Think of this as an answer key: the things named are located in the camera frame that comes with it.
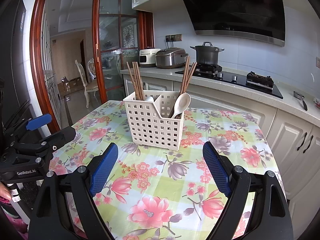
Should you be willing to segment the person's hand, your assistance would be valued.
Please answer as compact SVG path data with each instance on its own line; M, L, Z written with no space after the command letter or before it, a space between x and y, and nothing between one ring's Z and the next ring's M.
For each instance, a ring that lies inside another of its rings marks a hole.
M0 196L6 200L11 200L11 193L2 182L0 182Z

